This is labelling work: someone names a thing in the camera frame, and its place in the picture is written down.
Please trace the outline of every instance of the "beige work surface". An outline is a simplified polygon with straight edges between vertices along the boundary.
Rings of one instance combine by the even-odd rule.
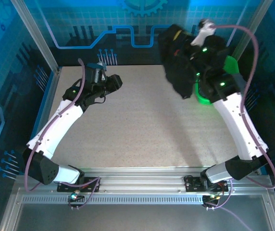
[[[52,115],[81,67],[63,67]],[[237,155],[227,126],[196,96],[182,100],[160,65],[108,66],[123,86],[90,106],[66,133],[53,161],[75,167],[201,167]]]

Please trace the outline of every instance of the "blue printed backdrop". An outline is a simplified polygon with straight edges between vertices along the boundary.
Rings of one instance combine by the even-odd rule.
[[[47,85],[43,73],[50,69],[11,1],[0,0],[0,215],[20,171],[5,154],[30,139]]]
[[[89,62],[98,61],[100,49],[106,58],[113,49],[118,64],[159,64],[156,37],[167,26],[179,24],[197,34],[202,18],[217,24],[235,24],[241,18],[240,24],[247,25],[259,0],[29,0],[26,4],[59,65],[77,65],[81,54]],[[217,30],[226,40],[231,33],[231,29]],[[240,36],[237,32],[232,44]]]

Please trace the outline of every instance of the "aluminum frame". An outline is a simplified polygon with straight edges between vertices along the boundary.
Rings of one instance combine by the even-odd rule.
[[[249,23],[248,29],[255,33],[259,24],[261,23],[263,17],[267,13],[271,3],[273,0],[261,0],[261,3],[258,5],[253,17],[251,18],[251,21]],[[242,38],[240,39],[239,44],[236,46],[232,56],[238,61],[240,57],[242,56],[244,50],[248,46],[249,41],[251,40],[250,36],[248,34],[244,34]]]
[[[11,0],[15,9],[17,10],[19,16],[21,17],[24,25],[26,26],[28,32],[32,36],[34,42],[38,46],[41,54],[45,58],[49,67],[54,73],[58,73],[58,65],[55,61],[55,58],[50,51],[45,39],[43,38],[40,29],[38,28],[31,12],[28,10],[24,0]]]
[[[188,193],[185,190],[183,177],[185,175],[199,176],[205,168],[193,167],[140,167],[140,168],[91,168],[83,169],[87,176],[100,176],[100,190],[94,194],[95,204],[111,204],[108,198],[116,196],[122,201],[115,204],[132,204],[130,198],[142,197],[153,198],[197,198],[193,204],[202,204],[199,198],[204,193]],[[252,178],[264,184],[271,184],[269,176],[252,175]],[[29,187],[36,185],[35,180],[30,180]],[[261,195],[265,212],[269,218],[272,230],[275,231],[275,192],[259,187],[242,179],[233,181],[234,190],[232,195]],[[68,194],[56,192],[57,185],[42,185],[36,191],[27,193],[24,190],[23,176],[18,176],[13,186],[1,225],[0,231],[12,231],[19,222],[19,214],[22,204],[65,204]],[[145,200],[142,204],[155,204],[154,200]],[[160,204],[171,204],[171,201],[161,201]],[[175,201],[172,204],[192,204],[190,202]]]

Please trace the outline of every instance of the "cable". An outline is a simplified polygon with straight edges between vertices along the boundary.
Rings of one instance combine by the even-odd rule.
[[[217,209],[217,208],[221,208],[223,205],[225,205],[227,203],[227,201],[229,200],[230,196],[232,195],[232,191],[233,191],[233,182],[232,180],[230,179],[230,191],[229,191],[229,194],[228,194],[228,197],[227,199],[221,204],[221,205],[217,205],[214,209]]]
[[[221,196],[224,196],[224,185],[222,183],[219,183],[219,185],[222,188],[222,195]]]
[[[38,148],[38,146],[41,144],[41,140],[43,139],[44,135],[47,133],[47,131],[49,130],[49,128],[52,126],[52,124],[64,113],[66,112],[71,106],[73,106],[75,104],[75,102],[78,100],[78,98],[80,97],[80,95],[82,94],[83,91],[83,87],[85,84],[85,66],[84,63],[81,59],[78,59],[78,62],[80,63],[80,65],[82,66],[82,83],[80,86],[80,90],[77,94],[77,96],[75,97],[75,99],[68,105],[66,106],[58,115],[56,115],[49,123],[48,125],[45,127],[45,129],[42,131],[41,135],[39,136],[38,141],[36,142],[33,150],[31,151],[31,154],[27,160],[26,166],[25,166],[25,175],[24,175],[24,187],[25,190],[29,193],[33,190],[35,190],[41,183],[38,183],[34,188],[32,188],[31,190],[28,189],[28,185],[27,185],[27,177],[28,177],[28,171],[31,165],[31,161],[33,159],[33,156],[35,154],[36,149]]]
[[[104,103],[105,102],[105,100],[106,100],[106,96],[104,96],[104,99],[103,99],[103,101],[102,102],[94,102],[94,104],[102,104],[102,103]]]
[[[91,184],[92,182],[96,181],[96,185],[94,186],[93,188],[93,191],[91,192],[91,194],[89,195],[88,199],[81,205],[81,206],[72,206],[71,203],[70,203],[70,200],[68,200],[68,206],[71,207],[71,209],[80,209],[80,208],[83,208],[90,200],[90,198],[92,197],[92,195],[94,194],[95,190],[96,190],[96,187],[98,186],[98,183],[99,183],[99,180],[100,180],[100,177],[97,177],[89,182],[87,182],[86,184]]]
[[[215,204],[213,203],[210,203],[210,202],[206,202],[207,204],[209,205],[212,205],[214,206],[214,209],[217,208]],[[232,211],[230,211],[229,209],[227,208],[224,208],[224,207],[220,207],[220,209],[223,209],[224,211],[228,212],[229,214],[231,214],[234,218],[236,218],[245,228],[247,228],[247,230],[249,231],[253,231],[243,220],[241,220],[240,217],[238,217],[236,214],[234,214]]]
[[[239,30],[242,30],[242,31],[246,32],[251,37],[251,40],[252,40],[252,43],[253,43],[253,46],[254,46],[254,58],[253,58],[253,64],[252,64],[252,69],[251,69],[251,72],[250,72],[250,75],[249,75],[249,79],[248,79],[248,82],[247,82],[247,84],[245,86],[243,97],[242,97],[242,100],[241,100],[240,112],[241,112],[241,117],[243,119],[245,127],[247,128],[247,130],[248,130],[249,134],[251,135],[252,139],[254,140],[254,142],[256,144],[256,147],[261,151],[261,153],[263,154],[263,156],[267,160],[267,162],[268,162],[268,164],[269,164],[269,166],[270,166],[270,168],[271,168],[271,170],[273,172],[274,179],[275,179],[275,167],[274,167],[271,159],[269,158],[268,154],[261,147],[261,144],[259,143],[258,139],[255,137],[253,131],[251,130],[251,128],[249,126],[249,123],[248,123],[248,121],[247,121],[247,119],[245,117],[245,112],[244,112],[244,110],[245,110],[245,107],[244,107],[245,99],[247,97],[247,93],[249,91],[249,87],[251,85],[251,82],[252,82],[252,79],[253,79],[253,76],[254,76],[254,73],[255,73],[255,70],[256,70],[257,61],[258,61],[258,49],[259,49],[258,48],[258,41],[257,41],[255,35],[249,29],[247,29],[244,26],[237,26],[237,25],[222,25],[222,26],[217,26],[217,25],[213,25],[211,27],[212,28],[237,28]],[[253,183],[255,183],[255,184],[259,185],[259,186],[262,186],[264,188],[275,189],[275,183],[274,183],[273,186],[267,186],[267,185],[261,184],[261,183],[255,181],[255,180],[253,180],[250,177],[247,177],[247,179],[249,179]]]

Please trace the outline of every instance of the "mounting plate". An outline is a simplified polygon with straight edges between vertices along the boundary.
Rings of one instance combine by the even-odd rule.
[[[87,183],[90,180],[93,180],[95,178],[97,178],[97,177],[84,177],[84,183]],[[75,190],[79,189],[81,193],[91,193],[93,191],[95,185],[96,185],[96,182],[97,181],[89,184],[87,187],[85,187],[83,189],[82,188],[76,188],[76,187],[70,187],[70,186],[59,183],[57,185],[57,191],[59,193],[73,193]],[[94,191],[95,193],[99,192],[99,187],[100,187],[100,180],[98,182],[98,186],[96,187],[96,189]]]
[[[206,180],[202,182],[200,177],[194,177],[194,176],[188,175],[188,176],[184,176],[184,182],[185,182],[185,188],[187,193],[189,192],[219,193],[219,192],[222,192],[223,189],[224,189],[224,192],[228,192],[228,185],[226,180],[223,180],[211,186],[205,187],[205,184],[207,183]]]

